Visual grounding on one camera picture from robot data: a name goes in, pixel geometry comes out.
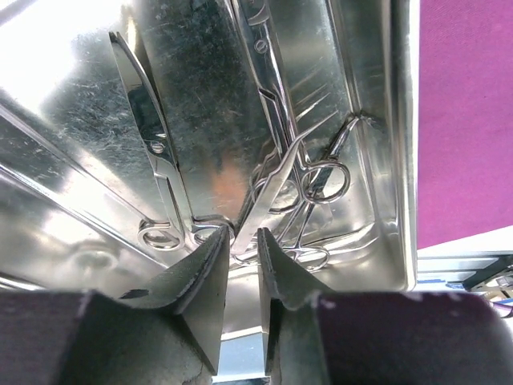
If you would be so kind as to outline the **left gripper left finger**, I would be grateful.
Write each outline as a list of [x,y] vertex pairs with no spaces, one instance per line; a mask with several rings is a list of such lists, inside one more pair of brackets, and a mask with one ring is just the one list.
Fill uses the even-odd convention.
[[222,225],[187,257],[119,298],[167,319],[214,375],[220,360],[229,252],[229,229]]

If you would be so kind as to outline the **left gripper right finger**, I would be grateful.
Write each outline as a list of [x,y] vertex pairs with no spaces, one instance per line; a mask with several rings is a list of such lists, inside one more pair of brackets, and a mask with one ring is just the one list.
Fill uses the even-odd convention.
[[317,300],[332,290],[289,257],[267,228],[257,230],[257,256],[265,374],[271,384],[327,384]]

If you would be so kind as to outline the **steel forceps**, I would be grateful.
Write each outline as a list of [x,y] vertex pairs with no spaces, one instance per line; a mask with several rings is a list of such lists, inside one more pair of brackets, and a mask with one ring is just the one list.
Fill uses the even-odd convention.
[[297,136],[290,144],[287,152],[282,156],[278,167],[269,173],[269,176],[265,180],[265,183],[257,199],[255,200],[253,207],[249,211],[247,217],[244,220],[244,223],[239,230],[239,233],[236,235],[236,238],[232,243],[230,255],[237,264],[242,266],[252,266],[258,264],[255,259],[242,259],[241,256],[246,252],[246,249],[251,243],[252,237],[259,229],[265,217],[268,215],[273,202],[275,201],[277,195],[279,194],[289,174],[291,173],[301,141],[307,135],[318,129],[326,121],[331,119],[333,116],[334,113],[328,115],[326,118],[320,120],[312,127],[308,128],[299,136]]

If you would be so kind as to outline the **steel instrument tray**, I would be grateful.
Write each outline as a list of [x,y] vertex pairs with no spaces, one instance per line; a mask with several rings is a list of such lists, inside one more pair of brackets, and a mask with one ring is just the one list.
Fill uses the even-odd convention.
[[[232,1],[1,4],[1,284],[118,294],[187,257],[222,225],[231,243],[256,198],[250,176],[274,149]],[[336,290],[416,282],[417,1],[267,1],[300,134],[291,173],[260,227],[278,237],[301,178],[348,119],[348,192],[318,205],[303,246]],[[176,157],[185,244],[153,249],[139,226],[164,206],[109,33],[155,89]]]

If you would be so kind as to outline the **purple surgical cloth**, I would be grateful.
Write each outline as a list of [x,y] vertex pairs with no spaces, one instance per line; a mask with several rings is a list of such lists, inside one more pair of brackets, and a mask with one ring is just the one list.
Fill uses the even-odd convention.
[[512,223],[512,4],[423,1],[418,245]]

